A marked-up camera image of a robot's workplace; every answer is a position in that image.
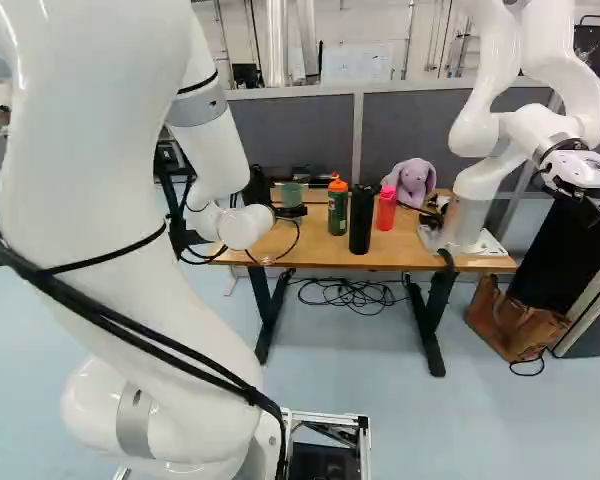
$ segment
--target black table leg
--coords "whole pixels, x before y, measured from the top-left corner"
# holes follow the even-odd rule
[[[273,342],[273,337],[276,332],[278,316],[284,302],[284,293],[289,285],[289,280],[295,272],[295,268],[290,268],[280,275],[273,295],[269,292],[267,283],[267,275],[264,267],[247,267],[249,271],[249,279],[253,294],[256,297],[258,312],[262,319],[260,334],[258,335],[258,343],[256,344],[255,354],[258,357],[260,365],[267,363],[269,357],[269,349]]]
[[[424,349],[424,354],[427,357],[429,364],[429,372],[437,378],[444,377],[447,373],[438,344],[436,330],[442,319],[451,289],[458,276],[453,264],[453,257],[444,249],[438,251],[447,262],[447,266],[441,272],[436,272],[431,279],[431,290],[429,290],[429,299],[425,306],[422,299],[420,287],[411,282],[411,278],[407,275],[407,290],[413,306],[413,313],[416,317],[418,332],[420,333],[420,341]]]

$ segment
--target orange bottle cap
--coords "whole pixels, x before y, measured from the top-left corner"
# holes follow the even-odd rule
[[[334,175],[335,179],[329,184],[330,192],[346,192],[349,190],[349,184],[340,180],[339,175]]]

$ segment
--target gray cubicle partition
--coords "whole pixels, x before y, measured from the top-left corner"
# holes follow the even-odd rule
[[[364,96],[360,180],[379,182],[401,160],[421,157],[438,172],[438,186],[451,188],[456,175],[474,162],[449,150],[449,130],[471,93],[470,88],[368,93]],[[515,111],[527,103],[546,105],[549,89],[511,88],[502,94],[493,111]],[[500,186],[511,192],[519,172]]]
[[[307,165],[351,181],[352,94],[231,100],[249,163]]]

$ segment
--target plush toy ear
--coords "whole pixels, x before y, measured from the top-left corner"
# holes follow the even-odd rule
[[[425,180],[425,185],[427,186],[427,195],[433,192],[433,189],[436,188],[436,180],[436,169],[429,163],[429,171],[427,172],[427,179]]]
[[[398,183],[400,182],[400,174],[405,168],[405,163],[406,162],[397,163],[391,170],[391,173],[385,176],[380,183],[382,185],[389,185],[391,187],[398,188]]]

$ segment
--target blue floor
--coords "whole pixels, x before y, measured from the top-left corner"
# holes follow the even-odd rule
[[[224,297],[225,267],[188,274],[254,345],[248,280]],[[472,291],[454,289],[439,332],[448,375],[434,379],[405,305],[361,317],[302,305],[292,289],[266,391],[291,409],[369,415],[374,479],[600,480],[600,358],[548,360],[537,378],[511,375],[462,322]],[[0,268],[0,480],[111,478],[116,466],[60,420],[64,380],[84,356],[30,288]]]

